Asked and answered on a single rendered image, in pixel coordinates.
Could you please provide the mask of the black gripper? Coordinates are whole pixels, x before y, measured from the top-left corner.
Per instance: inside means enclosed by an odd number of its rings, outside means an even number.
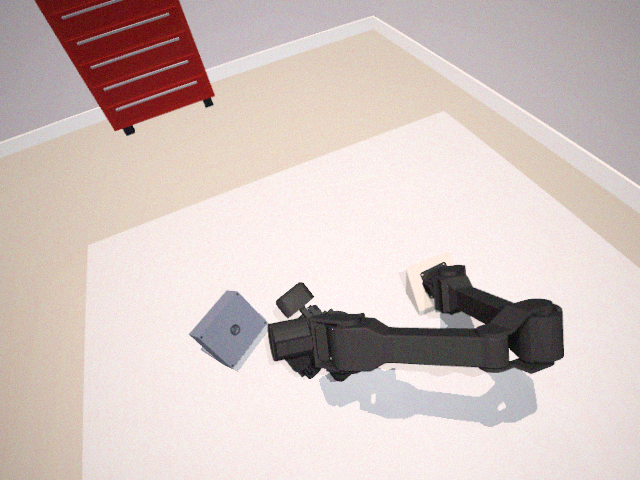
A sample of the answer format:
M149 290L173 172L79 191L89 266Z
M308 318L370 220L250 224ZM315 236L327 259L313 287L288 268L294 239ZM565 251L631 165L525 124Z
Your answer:
M329 311L325 310L324 312L322 312L317 305L309 305L306 308L305 305L313 298L314 295L310 292L306 285L303 282L298 282L295 286L293 286L290 290L288 290L285 294L283 294L276 300L276 306L280 309L280 311L287 319L294 315L297 311L300 311L302 314L298 318L308 317L308 319L311 316L321 315L334 311L333 309L330 309ZM339 382L343 382L351 375L347 373L337 372L329 373L336 381Z

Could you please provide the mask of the grey sloped panel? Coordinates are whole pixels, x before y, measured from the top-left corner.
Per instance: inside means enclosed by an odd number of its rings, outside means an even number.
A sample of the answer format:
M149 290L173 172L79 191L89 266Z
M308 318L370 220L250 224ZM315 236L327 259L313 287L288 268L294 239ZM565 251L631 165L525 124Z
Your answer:
M237 291L226 290L189 335L203 352L233 369L266 324Z

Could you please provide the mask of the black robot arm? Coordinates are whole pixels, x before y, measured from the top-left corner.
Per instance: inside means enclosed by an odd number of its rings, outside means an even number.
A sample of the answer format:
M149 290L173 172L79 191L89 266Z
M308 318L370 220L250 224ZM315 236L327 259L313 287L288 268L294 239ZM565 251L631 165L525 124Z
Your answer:
M436 311L463 311L484 325L396 328L365 313L333 311L310 321L302 317L268 324L273 360L285 359L300 376L312 379L322 368L357 374L385 363L479 367L489 373L515 368L533 374L564 357L563 309L551 300L513 303L481 291L472 286L465 265L441 262L420 276ZM510 361L509 349L517 359Z

